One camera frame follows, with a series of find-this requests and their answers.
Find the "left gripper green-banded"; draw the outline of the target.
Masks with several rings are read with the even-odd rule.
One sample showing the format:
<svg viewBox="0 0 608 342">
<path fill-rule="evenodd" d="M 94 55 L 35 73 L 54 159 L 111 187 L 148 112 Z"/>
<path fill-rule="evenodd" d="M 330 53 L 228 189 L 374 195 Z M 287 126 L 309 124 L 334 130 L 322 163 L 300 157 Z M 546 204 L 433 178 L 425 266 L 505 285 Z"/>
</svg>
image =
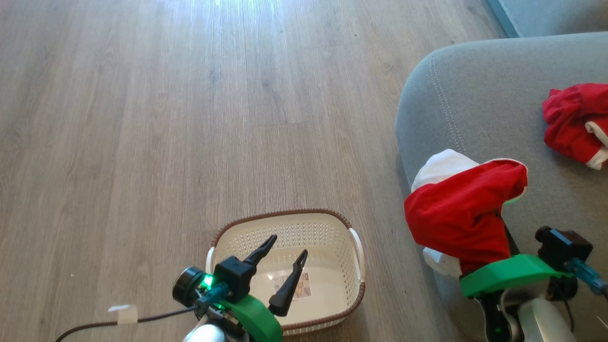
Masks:
<svg viewBox="0 0 608 342">
<path fill-rule="evenodd" d="M 277 235 L 271 235 L 257 249 L 245 258 L 245 263 L 257 267 L 260 261 L 271 251 L 277 240 Z M 233 314 L 242 325 L 249 338 L 248 342 L 283 342 L 283 331 L 275 316 L 287 316 L 295 288 L 304 270 L 308 250 L 304 249 L 293 263 L 293 270 L 282 288 L 269 299 L 268 308 L 256 297 L 246 295 L 239 301 L 231 303 L 228 300 L 219 301 L 219 305 Z"/>
</svg>

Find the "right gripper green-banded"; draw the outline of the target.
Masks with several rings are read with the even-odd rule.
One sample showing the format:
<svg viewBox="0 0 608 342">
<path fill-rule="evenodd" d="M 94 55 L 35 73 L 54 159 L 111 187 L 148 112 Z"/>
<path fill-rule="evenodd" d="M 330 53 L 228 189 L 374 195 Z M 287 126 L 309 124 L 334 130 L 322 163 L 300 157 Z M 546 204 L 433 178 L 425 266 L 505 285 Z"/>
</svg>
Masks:
<svg viewBox="0 0 608 342">
<path fill-rule="evenodd" d="M 499 210 L 510 257 L 462 277 L 464 297 L 476 300 L 484 316 L 485 342 L 576 342 L 569 324 L 550 302 L 551 289 L 571 274 L 554 270 L 538 256 L 520 255 Z"/>
</svg>

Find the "grey-blue sofa section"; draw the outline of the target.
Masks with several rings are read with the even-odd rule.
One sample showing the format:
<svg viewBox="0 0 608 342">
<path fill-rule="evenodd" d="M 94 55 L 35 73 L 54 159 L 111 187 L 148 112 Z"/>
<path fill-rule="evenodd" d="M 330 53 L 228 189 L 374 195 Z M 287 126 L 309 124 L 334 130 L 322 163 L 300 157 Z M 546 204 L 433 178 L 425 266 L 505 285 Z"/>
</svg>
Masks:
<svg viewBox="0 0 608 342">
<path fill-rule="evenodd" d="M 487 0 L 509 38 L 608 32 L 608 0 Z"/>
</svg>

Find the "white basket with brown rim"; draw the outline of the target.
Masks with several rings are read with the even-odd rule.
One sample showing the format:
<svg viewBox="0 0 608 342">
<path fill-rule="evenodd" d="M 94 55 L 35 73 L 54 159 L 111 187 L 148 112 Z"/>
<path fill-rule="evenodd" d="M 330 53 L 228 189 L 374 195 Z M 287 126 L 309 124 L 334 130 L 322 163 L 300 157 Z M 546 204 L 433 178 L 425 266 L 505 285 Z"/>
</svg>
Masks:
<svg viewBox="0 0 608 342">
<path fill-rule="evenodd" d="M 278 211 L 229 223 L 211 243 L 205 271 L 212 273 L 230 256 L 244 260 L 271 235 L 276 243 L 250 283 L 250 294 L 265 304 L 300 253 L 308 251 L 289 314 L 278 318 L 284 336 L 337 325 L 359 307 L 366 288 L 361 239 L 343 215 L 328 209 Z"/>
</svg>

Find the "grey fabric sofa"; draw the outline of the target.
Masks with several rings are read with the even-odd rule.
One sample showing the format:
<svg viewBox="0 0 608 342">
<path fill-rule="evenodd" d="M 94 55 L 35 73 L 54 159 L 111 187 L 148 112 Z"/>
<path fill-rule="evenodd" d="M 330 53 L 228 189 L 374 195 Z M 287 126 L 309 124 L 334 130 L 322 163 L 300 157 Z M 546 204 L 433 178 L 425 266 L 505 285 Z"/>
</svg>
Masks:
<svg viewBox="0 0 608 342">
<path fill-rule="evenodd" d="M 534 233 L 573 230 L 594 246 L 589 266 L 608 281 L 608 165 L 593 170 L 549 149 L 542 103 L 552 89 L 608 84 L 608 32 L 493 39 L 447 46 L 410 74 L 395 123 L 408 184 L 433 154 L 476 162 L 510 158 L 528 167 L 524 196 L 503 210 L 523 253 Z"/>
</svg>

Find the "red and white garment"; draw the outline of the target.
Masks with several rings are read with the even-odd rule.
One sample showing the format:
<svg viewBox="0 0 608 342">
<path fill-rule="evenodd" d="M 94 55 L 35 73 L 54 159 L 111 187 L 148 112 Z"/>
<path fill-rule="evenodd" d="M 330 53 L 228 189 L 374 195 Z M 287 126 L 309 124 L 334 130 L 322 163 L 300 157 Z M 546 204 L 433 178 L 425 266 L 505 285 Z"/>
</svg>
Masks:
<svg viewBox="0 0 608 342">
<path fill-rule="evenodd" d="M 428 266 L 458 279 L 510 258 L 502 208 L 527 186 L 528 169 L 517 160 L 478 163 L 451 149 L 432 155 L 404 201 L 406 223 Z"/>
</svg>

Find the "paper sticker in basket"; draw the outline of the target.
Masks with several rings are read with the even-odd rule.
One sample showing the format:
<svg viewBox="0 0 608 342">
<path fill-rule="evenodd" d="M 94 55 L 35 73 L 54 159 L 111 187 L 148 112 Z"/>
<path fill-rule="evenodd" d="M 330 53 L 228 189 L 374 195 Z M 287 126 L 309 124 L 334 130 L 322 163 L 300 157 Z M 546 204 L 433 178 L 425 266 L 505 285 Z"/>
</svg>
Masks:
<svg viewBox="0 0 608 342">
<path fill-rule="evenodd" d="M 283 284 L 289 278 L 289 274 L 282 272 L 282 273 L 276 273 L 273 275 L 268 275 L 268 277 L 269 277 L 269 279 L 272 278 L 274 290 L 276 292 L 278 292 L 278 290 L 280 290 L 280 288 L 282 288 Z M 308 272 L 305 271 L 301 274 L 300 279 L 297 282 L 297 286 L 294 291 L 293 300 L 298 300 L 298 299 L 302 299 L 305 297 L 311 297 L 311 296 L 312 296 L 312 290 L 311 290 L 310 275 Z"/>
</svg>

